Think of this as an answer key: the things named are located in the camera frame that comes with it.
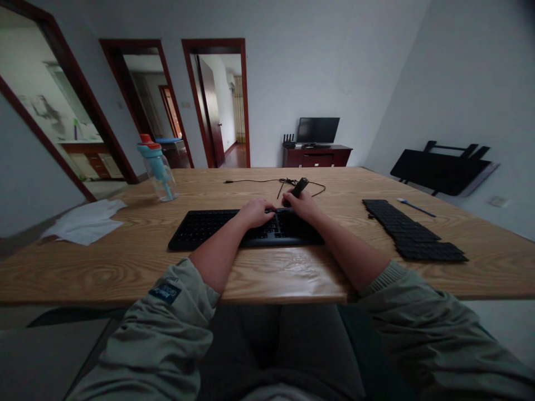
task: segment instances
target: tv stand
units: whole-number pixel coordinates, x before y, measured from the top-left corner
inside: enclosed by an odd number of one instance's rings
[[[321,144],[303,144],[301,148],[305,149],[328,149],[331,145],[321,145]]]
[[[283,146],[283,167],[345,167],[353,149],[342,145],[288,149]]]

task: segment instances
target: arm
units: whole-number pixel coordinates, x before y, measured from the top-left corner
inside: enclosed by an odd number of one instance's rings
[[[533,372],[498,344],[454,296],[328,218],[310,194],[285,193],[294,210],[325,239],[361,296],[395,365],[422,399],[534,399]]]
[[[275,215],[265,208],[275,209],[253,199],[189,258],[169,266],[127,311],[69,400],[195,399],[197,361],[212,343],[208,323],[243,235]]]

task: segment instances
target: air conditioner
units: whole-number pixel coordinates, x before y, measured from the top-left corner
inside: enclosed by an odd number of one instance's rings
[[[236,81],[234,80],[234,75],[227,74],[227,82],[228,82],[228,87],[230,88],[230,90],[234,92],[234,87],[236,86]]]

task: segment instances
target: person's left hand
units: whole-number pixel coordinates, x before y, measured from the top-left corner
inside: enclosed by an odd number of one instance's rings
[[[246,229],[260,227],[275,217],[274,212],[265,213],[265,209],[277,210],[277,206],[265,199],[251,199],[243,206],[235,219],[240,221]]]

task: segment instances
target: lap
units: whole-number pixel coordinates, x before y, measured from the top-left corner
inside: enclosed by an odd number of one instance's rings
[[[328,399],[364,394],[335,305],[222,305],[210,330],[214,340],[200,363],[199,399],[242,396],[276,383]]]

